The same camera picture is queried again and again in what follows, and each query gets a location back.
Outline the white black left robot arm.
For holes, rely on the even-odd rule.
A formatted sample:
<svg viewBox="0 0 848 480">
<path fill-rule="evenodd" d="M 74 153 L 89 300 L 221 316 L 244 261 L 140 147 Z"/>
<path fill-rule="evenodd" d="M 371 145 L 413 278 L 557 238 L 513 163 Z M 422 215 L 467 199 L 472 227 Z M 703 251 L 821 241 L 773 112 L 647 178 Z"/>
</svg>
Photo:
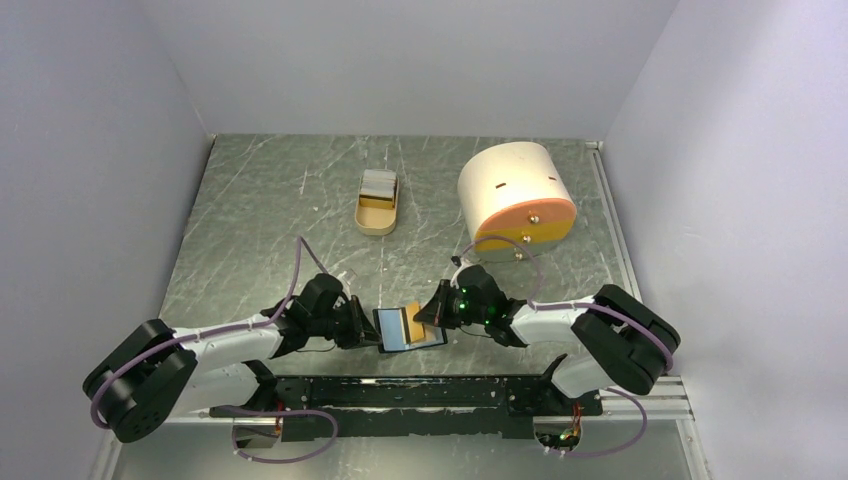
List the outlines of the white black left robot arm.
<svg viewBox="0 0 848 480">
<path fill-rule="evenodd" d="M 382 342 L 358 297 L 319 273 L 299 294 L 241 321 L 189 329 L 148 320 L 88 374 L 82 390 L 95 424 L 123 443 L 144 438 L 171 415 L 286 411 L 291 403 L 266 363 L 311 338 L 342 350 Z"/>
</svg>

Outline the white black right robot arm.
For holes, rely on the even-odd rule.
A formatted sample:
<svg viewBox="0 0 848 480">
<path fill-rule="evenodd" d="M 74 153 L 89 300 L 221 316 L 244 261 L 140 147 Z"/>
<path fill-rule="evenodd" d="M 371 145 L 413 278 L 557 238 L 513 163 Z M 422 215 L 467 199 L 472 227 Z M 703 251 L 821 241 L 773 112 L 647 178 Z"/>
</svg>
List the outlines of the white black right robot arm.
<svg viewBox="0 0 848 480">
<path fill-rule="evenodd" d="M 413 321 L 442 329 L 481 325 L 498 344 L 525 348 L 567 343 L 575 353 L 559 355 L 539 391 L 542 406 L 562 414 L 590 391 L 618 386 L 646 395 L 673 367 L 681 344 L 677 330 L 614 284 L 588 297 L 535 303 L 507 296 L 480 265 L 461 268 L 440 281 Z"/>
</svg>

